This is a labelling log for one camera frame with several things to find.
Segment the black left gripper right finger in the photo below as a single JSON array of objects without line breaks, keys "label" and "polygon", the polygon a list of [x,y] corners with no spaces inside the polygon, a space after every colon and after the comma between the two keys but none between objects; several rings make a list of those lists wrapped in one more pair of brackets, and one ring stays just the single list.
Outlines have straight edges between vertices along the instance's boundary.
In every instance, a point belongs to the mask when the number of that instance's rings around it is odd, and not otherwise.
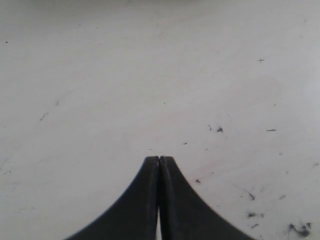
[{"label": "black left gripper right finger", "polygon": [[193,190],[173,157],[159,159],[159,218],[163,240],[251,240]]}]

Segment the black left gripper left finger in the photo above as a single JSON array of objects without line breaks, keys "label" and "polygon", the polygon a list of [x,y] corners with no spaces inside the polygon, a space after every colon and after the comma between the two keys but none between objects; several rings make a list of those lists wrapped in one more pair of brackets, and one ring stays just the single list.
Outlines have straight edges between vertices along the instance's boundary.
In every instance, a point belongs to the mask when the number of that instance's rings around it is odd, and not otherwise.
[{"label": "black left gripper left finger", "polygon": [[155,240],[159,157],[148,156],[119,199],[69,240]]}]

